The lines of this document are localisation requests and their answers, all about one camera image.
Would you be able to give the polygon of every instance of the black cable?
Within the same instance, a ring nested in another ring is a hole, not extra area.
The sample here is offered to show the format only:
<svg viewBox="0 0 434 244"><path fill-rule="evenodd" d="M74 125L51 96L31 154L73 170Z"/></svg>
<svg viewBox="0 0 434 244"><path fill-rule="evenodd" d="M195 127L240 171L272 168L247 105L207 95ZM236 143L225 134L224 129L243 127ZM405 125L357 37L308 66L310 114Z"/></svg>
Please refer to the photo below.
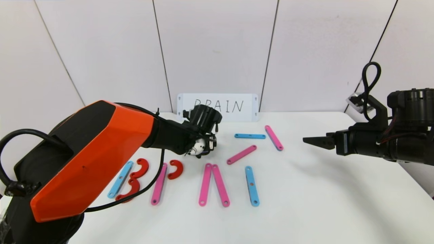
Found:
<svg viewBox="0 0 434 244"><path fill-rule="evenodd" d="M140 191L138 191L138 192L136 192L136 193L134 193L128 197L122 198L121 200L114 201L114 202L111 202L111 203L108 203L105 205L101 205L98 207L87 208L85 210L85 213L95 212L95 211L111 208L111 207L116 206L120 203L123 203L127 200L135 198L135 197L139 196L140 194L144 193L145 191L149 190L149 188L151 188L151 186L157 181L157 178L160 176L161 169L163 168L163 161L164 161L164 149L161 150L160 167L158 168L158 172L157 172L156 176L152 179L152 181L145 188L141 189Z"/></svg>
<svg viewBox="0 0 434 244"><path fill-rule="evenodd" d="M375 75L375 78L372 81L372 83L370 85L368 85L368 78L366 77L366 73L368 72L368 67L371 65L373 65L377 68L377 74ZM381 67L377 62L369 62L363 67L362 82L363 82L363 86L365 87L365 91L362 94L363 95L363 115L365 116L365 118L368 121L371 121L371 118L368 116L368 111L367 111L369 92L377 84L377 81L380 79L380 75L381 75Z"/></svg>
<svg viewBox="0 0 434 244"><path fill-rule="evenodd" d="M55 145L58 148L69 150L68 146L65 143L49 136L48 134L45 134L44 132L34 130L34 129L20 129L20 130L16 130L16 131L13 131L13 132L7 134L5 137L3 137L0 140L0 156L1 156L1 153L3 152L4 147L6 146L6 144L10 140L12 140L16 136L24 135L24 134L38 136L38 137L44 139L45 141ZM1 165L1 161L0 161L0 180L6 186L10 185L12 182L12 180L7 176L6 172L4 171L3 166Z"/></svg>

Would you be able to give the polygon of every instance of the red arc piece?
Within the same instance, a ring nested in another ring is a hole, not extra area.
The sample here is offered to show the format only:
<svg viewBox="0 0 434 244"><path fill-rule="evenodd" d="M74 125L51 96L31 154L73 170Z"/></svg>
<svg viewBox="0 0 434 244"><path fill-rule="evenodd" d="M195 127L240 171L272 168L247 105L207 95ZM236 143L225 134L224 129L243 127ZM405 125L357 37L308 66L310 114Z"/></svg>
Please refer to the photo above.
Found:
<svg viewBox="0 0 434 244"><path fill-rule="evenodd" d="M140 190L140 183L138 182L137 179L135 179L135 178L131 178L131 179L129 179L129 180L128 180L128 184L130 184L130 186L131 186L131 190L130 190L130 192L127 193L127 194L125 194L125 195L118 195L118 196L116 197L116 201L118 201L118 200L120 200L120 199L122 199L122 198L128 197L128 196L130 196L130 195L132 195L132 194L134 194L134 193L136 193L136 192L138 192L138 191Z"/></svg>
<svg viewBox="0 0 434 244"><path fill-rule="evenodd" d="M136 172L132 172L130 174L130 178L138 179L142 177L144 174L146 174L146 172L148 172L149 163L146 159L144 158L137 159L137 164L141 165L141 168Z"/></svg>
<svg viewBox="0 0 434 244"><path fill-rule="evenodd" d="M182 165L182 163L178 160L170 160L170 165L176 166L176 171L173 173L170 173L167 175L167 178L169 180L174 180L176 178L178 178L182 172L184 171L184 166Z"/></svg>

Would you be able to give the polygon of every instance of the sign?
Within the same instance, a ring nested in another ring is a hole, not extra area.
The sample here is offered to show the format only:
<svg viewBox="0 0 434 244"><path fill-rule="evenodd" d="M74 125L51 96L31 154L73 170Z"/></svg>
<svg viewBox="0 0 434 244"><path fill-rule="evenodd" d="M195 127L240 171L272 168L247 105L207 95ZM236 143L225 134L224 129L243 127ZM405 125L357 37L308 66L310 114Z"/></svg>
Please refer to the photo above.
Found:
<svg viewBox="0 0 434 244"><path fill-rule="evenodd" d="M184 120L182 111L204 104L222 115L222 122L256 122L259 119L259 99L256 94L182 93L177 96L178 120Z"/></svg>

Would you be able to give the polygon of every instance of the wall panel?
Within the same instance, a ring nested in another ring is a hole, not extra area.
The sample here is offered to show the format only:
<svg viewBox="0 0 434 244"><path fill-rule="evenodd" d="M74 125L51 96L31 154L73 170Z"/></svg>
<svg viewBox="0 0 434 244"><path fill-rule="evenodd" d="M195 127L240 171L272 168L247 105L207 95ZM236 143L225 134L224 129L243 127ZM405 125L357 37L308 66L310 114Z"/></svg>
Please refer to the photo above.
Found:
<svg viewBox="0 0 434 244"><path fill-rule="evenodd" d="M281 0L261 111L344 111L395 0Z"/></svg>
<svg viewBox="0 0 434 244"><path fill-rule="evenodd" d="M86 104L171 111L152 0L37 0Z"/></svg>
<svg viewBox="0 0 434 244"><path fill-rule="evenodd" d="M179 93L261 95L277 0L158 0L173 106Z"/></svg>

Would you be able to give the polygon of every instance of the wall seam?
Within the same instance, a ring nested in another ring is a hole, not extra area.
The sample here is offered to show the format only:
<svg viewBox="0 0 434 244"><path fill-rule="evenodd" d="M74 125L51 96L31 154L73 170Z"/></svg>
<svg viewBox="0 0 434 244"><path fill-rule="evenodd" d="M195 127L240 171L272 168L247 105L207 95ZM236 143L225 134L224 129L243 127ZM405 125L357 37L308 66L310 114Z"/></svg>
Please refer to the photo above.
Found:
<svg viewBox="0 0 434 244"><path fill-rule="evenodd" d="M38 13L39 13L39 16L40 16L41 19L42 19L42 23L44 23L45 29L47 30L48 36L50 37L50 40L51 40L51 43L53 44L53 47L54 47L54 49L56 50L56 53L57 53L57 56L58 56L59 59L60 59L60 62L62 62L63 68L65 69L66 74L68 75L69 80L70 80L71 83L72 83L72 86L74 87L75 91L77 92L77 95L79 96L81 102L83 103L83 106L86 106L86 104L84 103L83 98L81 97L81 95L80 95L80 93L79 93L79 91L78 91L78 89L77 89L77 87L76 87L74 81L73 81L72 78L71 78L71 75L69 74L68 69L67 69L66 66L65 66L65 63L63 62L62 57L60 56L59 50L57 49L57 47L56 47L56 45L55 45L55 43L54 43L53 38L51 37L51 34L50 34L50 32L49 32L49 30L48 30L48 27L47 27L47 24L45 24L45 20L44 20L44 18L42 17L41 11L39 10L39 7L38 7L38 4L36 3L36 0L33 0L33 2L35 3L36 9L38 10Z"/></svg>
<svg viewBox="0 0 434 244"><path fill-rule="evenodd" d="M277 0L276 5L276 14L274 15L274 23L273 23L273 30L271 32L271 40L270 40L270 48L268 49L268 57L267 57L267 64L265 66L265 75L264 75L264 83L262 84L262 92L261 92L261 99L259 101L259 112L261 111L261 105L262 105L262 98L264 97L264 88L265 88L265 80L267 78L267 71L268 71L268 62L270 61L270 53L271 53L271 46L273 44L273 36L274 36L274 27L276 27L276 19L277 19L277 11L279 9L279 1Z"/></svg>
<svg viewBox="0 0 434 244"><path fill-rule="evenodd" d="M161 50L161 57L162 57L162 59L163 59L164 76L166 77L167 92L169 92L170 108L171 108L172 113L173 113L172 97L170 96L169 81L168 81L168 79L167 79L166 63L164 62L163 46L161 45L160 29L158 28L157 11L155 11L155 3L154 3L154 0L152 0L152 6L154 7L155 24L157 25L158 41L160 42L160 50Z"/></svg>

